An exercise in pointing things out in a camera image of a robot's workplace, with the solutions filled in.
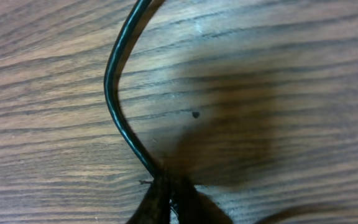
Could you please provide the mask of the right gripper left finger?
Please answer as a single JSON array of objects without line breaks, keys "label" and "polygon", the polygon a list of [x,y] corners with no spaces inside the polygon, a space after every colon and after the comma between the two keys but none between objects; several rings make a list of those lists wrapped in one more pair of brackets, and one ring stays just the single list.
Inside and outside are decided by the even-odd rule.
[{"label": "right gripper left finger", "polygon": [[170,183],[164,177],[156,177],[137,210],[127,224],[169,224]]}]

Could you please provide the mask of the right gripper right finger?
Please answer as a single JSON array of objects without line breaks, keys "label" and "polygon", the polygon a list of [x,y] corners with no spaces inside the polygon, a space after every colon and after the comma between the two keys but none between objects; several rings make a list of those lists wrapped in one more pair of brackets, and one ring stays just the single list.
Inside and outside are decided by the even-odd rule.
[{"label": "right gripper right finger", "polygon": [[233,221],[187,178],[174,181],[179,224],[233,224]]}]

